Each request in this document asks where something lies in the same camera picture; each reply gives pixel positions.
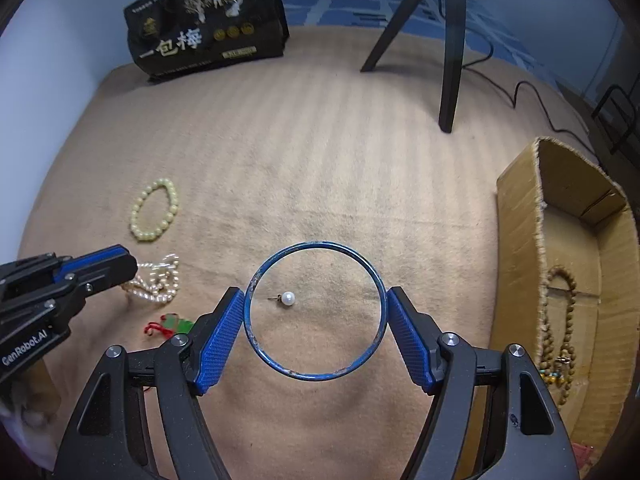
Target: metal screw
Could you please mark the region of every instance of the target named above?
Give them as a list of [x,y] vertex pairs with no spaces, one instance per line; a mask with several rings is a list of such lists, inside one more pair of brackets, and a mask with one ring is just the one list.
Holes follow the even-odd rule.
[[522,357],[524,355],[524,348],[517,343],[509,345],[509,352],[516,357]]
[[189,336],[186,334],[176,334],[171,338],[171,344],[174,346],[185,346]]
[[453,332],[445,332],[442,334],[442,342],[448,346],[455,346],[460,342],[460,338]]
[[118,357],[122,353],[122,346],[113,345],[107,348],[107,351],[104,353],[107,357]]

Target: metal hoop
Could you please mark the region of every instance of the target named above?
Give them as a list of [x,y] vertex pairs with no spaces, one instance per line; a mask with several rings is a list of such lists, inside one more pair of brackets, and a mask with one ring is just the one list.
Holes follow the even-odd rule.
[[[360,355],[355,361],[353,361],[350,365],[344,368],[340,368],[335,372],[331,372],[328,374],[301,374],[299,372],[295,372],[293,370],[289,370],[282,366],[279,362],[275,361],[271,358],[267,352],[265,352],[260,343],[258,343],[258,339],[254,335],[254,330],[251,326],[251,300],[254,295],[255,287],[258,285],[261,277],[264,276],[264,273],[278,260],[281,260],[285,256],[289,254],[295,253],[297,251],[304,251],[306,249],[329,249],[331,251],[337,251],[342,254],[346,254],[348,257],[356,260],[361,266],[365,268],[365,270],[371,276],[371,279],[376,285],[378,290],[378,294],[380,295],[380,325],[378,326],[378,332],[376,333],[375,338],[373,338],[373,342],[371,345]],[[313,242],[302,242],[300,244],[292,245],[291,247],[287,247],[275,253],[271,258],[269,258],[266,262],[264,262],[258,271],[254,274],[249,285],[246,288],[246,292],[244,294],[244,330],[246,332],[246,336],[249,339],[249,343],[254,348],[255,352],[260,356],[265,363],[267,363],[271,368],[280,372],[283,375],[291,377],[293,379],[299,379],[301,381],[329,381],[331,379],[337,379],[338,377],[342,377],[346,374],[353,372],[356,368],[362,366],[367,359],[369,359],[373,352],[376,351],[380,342],[382,341],[382,336],[385,335],[386,329],[386,320],[388,317],[388,307],[386,305],[386,290],[385,285],[382,283],[382,279],[379,274],[376,272],[376,269],[351,248],[347,246],[337,244],[335,242],[323,242],[323,241],[313,241]]]

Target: beige fabric surface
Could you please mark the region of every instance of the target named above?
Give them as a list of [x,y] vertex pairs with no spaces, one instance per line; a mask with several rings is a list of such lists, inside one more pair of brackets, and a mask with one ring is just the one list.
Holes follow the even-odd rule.
[[[453,134],[441,133],[442,42],[401,34],[379,70],[361,74],[378,35],[293,28],[280,59],[156,86],[133,65],[105,79],[43,184],[21,254],[80,255],[115,243],[139,260],[176,252],[182,288],[159,310],[119,288],[89,299],[71,322],[71,338],[46,358],[63,399],[57,440],[107,346],[160,344],[160,336],[143,335],[146,322],[163,312],[195,320],[228,286],[244,289],[276,250],[303,240],[351,246],[443,330],[487,344],[497,275],[495,180],[550,131],[531,92],[524,89],[515,112],[486,82],[463,73]],[[530,77],[500,60],[479,69],[508,88]],[[556,125],[581,131],[562,98],[536,84]],[[174,181],[180,212],[158,241],[136,242],[127,229],[130,206],[160,176]],[[158,222],[165,203],[154,193],[140,223]],[[284,290],[298,297],[292,308],[266,299]],[[379,305],[352,260],[306,251],[267,273],[252,312],[272,356],[321,372],[366,348]],[[160,472],[172,478],[153,390],[146,401]],[[201,399],[236,479],[397,479],[429,405],[390,330],[353,374],[303,383],[263,364],[241,329],[220,383]]]

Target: pearl bracelet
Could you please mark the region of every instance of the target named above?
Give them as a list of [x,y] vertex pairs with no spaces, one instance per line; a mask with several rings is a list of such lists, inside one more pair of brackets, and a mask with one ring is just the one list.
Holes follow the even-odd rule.
[[[169,196],[169,211],[164,214],[164,218],[157,228],[153,231],[145,232],[138,227],[138,213],[140,212],[143,203],[145,203],[146,198],[160,187],[164,187],[167,195]],[[139,241],[152,242],[156,240],[156,238],[161,237],[162,233],[169,228],[169,225],[174,221],[174,216],[177,212],[178,193],[175,190],[174,183],[168,178],[159,178],[158,180],[155,180],[151,186],[146,186],[140,196],[136,199],[136,202],[131,209],[129,229]]]
[[158,264],[143,262],[138,264],[138,269],[150,269],[148,283],[140,275],[121,285],[123,290],[151,303],[169,303],[180,288],[178,276],[179,258],[177,254],[168,254]]

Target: brown beaded necklace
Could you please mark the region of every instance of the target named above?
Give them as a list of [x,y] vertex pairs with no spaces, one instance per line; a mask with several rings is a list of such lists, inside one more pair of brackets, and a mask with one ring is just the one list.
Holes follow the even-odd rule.
[[[554,338],[551,333],[551,325],[549,324],[548,312],[546,310],[548,288],[551,280],[556,276],[561,276],[569,285],[568,300],[566,304],[566,324],[564,329],[564,340],[560,347],[560,355],[554,358]],[[566,403],[569,397],[571,383],[574,380],[575,373],[575,349],[570,345],[571,334],[574,332],[574,304],[575,304],[575,279],[572,274],[563,266],[553,266],[549,269],[546,278],[546,295],[543,306],[545,307],[544,332],[545,338],[542,343],[542,359],[540,362],[540,376],[547,386],[556,384],[562,388],[562,394],[559,400],[560,405]]]

